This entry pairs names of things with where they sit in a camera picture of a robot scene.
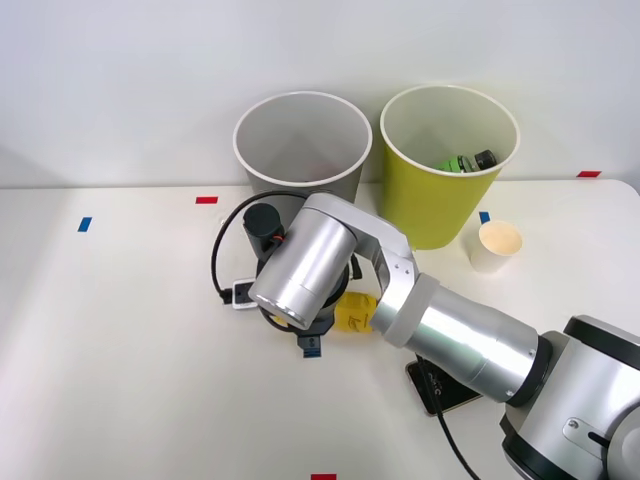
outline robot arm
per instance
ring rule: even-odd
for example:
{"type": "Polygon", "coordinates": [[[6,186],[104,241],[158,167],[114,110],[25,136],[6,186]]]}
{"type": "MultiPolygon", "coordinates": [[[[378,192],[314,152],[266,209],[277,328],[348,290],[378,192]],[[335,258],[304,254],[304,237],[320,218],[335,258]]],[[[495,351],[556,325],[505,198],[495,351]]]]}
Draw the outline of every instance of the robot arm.
{"type": "Polygon", "coordinates": [[[503,448],[525,478],[640,478],[638,337],[589,317],[539,336],[418,273],[400,231],[325,193],[305,202],[249,295],[308,329],[353,252],[374,266],[371,325],[387,342],[507,404],[503,448]]]}

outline paper cup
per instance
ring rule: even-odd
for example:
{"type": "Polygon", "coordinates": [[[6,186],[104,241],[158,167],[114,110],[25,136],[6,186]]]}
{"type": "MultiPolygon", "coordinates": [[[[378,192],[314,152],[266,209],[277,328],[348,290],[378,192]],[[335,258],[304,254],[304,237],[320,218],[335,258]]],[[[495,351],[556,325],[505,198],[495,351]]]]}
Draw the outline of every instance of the paper cup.
{"type": "Polygon", "coordinates": [[[469,260],[474,270],[482,273],[498,271],[522,248],[522,235],[518,229],[500,220],[482,224],[469,260]]]}
{"type": "MultiPolygon", "coordinates": [[[[353,202],[371,150],[371,125],[354,105],[320,92],[292,92],[251,107],[233,132],[233,149],[255,193],[330,192],[353,202]]],[[[302,200],[266,200],[288,227],[302,200]]]]}
{"type": "Polygon", "coordinates": [[[406,90],[384,107],[382,215],[417,249],[440,248],[458,234],[520,144],[513,115],[493,98],[451,85],[406,90]],[[491,150],[498,165],[474,173],[434,167],[454,155],[491,150]]]}

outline white paper cup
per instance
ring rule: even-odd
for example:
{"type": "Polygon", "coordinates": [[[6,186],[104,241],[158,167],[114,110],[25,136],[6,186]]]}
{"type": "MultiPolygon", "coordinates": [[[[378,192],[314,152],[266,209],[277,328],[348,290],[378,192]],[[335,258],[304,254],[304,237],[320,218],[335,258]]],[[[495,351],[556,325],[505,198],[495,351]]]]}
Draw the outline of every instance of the white paper cup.
{"type": "Polygon", "coordinates": [[[522,248],[522,235],[508,222],[491,220],[478,230],[478,238],[469,256],[477,272],[498,271],[522,248]]]}

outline silver cylinder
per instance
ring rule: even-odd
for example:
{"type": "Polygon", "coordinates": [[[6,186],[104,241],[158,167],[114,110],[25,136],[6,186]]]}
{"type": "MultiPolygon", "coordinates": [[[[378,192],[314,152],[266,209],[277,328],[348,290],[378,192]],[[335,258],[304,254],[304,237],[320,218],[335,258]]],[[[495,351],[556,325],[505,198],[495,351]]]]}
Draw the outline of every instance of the silver cylinder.
{"type": "Polygon", "coordinates": [[[531,371],[538,334],[509,315],[440,286],[405,347],[476,392],[507,402],[531,371]]]}
{"type": "Polygon", "coordinates": [[[307,330],[355,250],[356,237],[337,220],[303,208],[249,296],[259,306],[307,330]]]}

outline red tape marker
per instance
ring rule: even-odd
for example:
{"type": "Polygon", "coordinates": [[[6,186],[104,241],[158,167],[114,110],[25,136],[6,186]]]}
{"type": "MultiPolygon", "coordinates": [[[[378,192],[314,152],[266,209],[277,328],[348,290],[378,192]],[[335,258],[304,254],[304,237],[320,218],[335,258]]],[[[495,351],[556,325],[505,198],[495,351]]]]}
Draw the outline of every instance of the red tape marker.
{"type": "Polygon", "coordinates": [[[218,197],[196,197],[196,205],[211,205],[218,203],[218,197]]]}
{"type": "Polygon", "coordinates": [[[600,170],[583,170],[578,174],[578,178],[596,178],[601,173],[600,170]]]}

